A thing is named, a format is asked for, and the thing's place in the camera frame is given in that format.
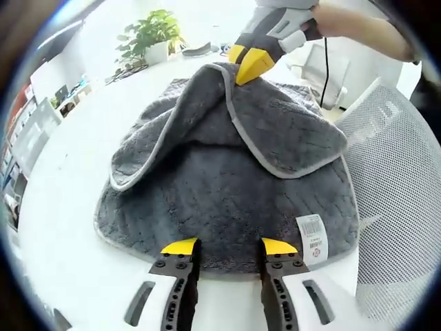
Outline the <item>person's right hand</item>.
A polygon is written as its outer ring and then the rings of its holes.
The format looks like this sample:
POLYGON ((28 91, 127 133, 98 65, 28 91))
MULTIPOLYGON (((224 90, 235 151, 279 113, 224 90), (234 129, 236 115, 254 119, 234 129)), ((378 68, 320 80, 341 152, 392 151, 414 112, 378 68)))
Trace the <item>person's right hand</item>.
POLYGON ((310 8, 312 20, 302 25, 303 30, 312 29, 323 37, 342 37, 345 32, 345 9, 317 4, 310 8))

